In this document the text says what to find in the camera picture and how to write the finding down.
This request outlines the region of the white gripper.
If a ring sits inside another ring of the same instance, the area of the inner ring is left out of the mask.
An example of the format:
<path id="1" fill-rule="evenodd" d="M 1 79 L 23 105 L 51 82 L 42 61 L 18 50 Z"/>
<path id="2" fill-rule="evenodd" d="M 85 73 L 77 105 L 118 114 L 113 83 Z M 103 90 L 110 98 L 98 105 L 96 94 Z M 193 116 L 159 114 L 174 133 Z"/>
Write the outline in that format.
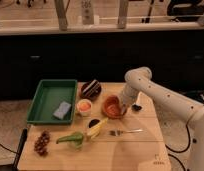
<path id="1" fill-rule="evenodd" d="M 126 84 L 119 93 L 119 99 L 122 104 L 120 114 L 123 116 L 127 112 L 127 107 L 133 105 L 138 98 L 139 91 Z"/>

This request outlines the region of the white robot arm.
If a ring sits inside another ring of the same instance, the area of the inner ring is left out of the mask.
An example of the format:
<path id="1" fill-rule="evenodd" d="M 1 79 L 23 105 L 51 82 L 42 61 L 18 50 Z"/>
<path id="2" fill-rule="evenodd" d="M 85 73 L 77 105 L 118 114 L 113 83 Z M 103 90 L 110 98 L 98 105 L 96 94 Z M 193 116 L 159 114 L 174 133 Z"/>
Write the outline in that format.
<path id="1" fill-rule="evenodd" d="M 125 86 L 119 94 L 121 105 L 127 109 L 140 92 L 160 103 L 194 130 L 195 143 L 191 146 L 189 171 L 204 171 L 204 104 L 154 83 L 148 67 L 126 72 Z"/>

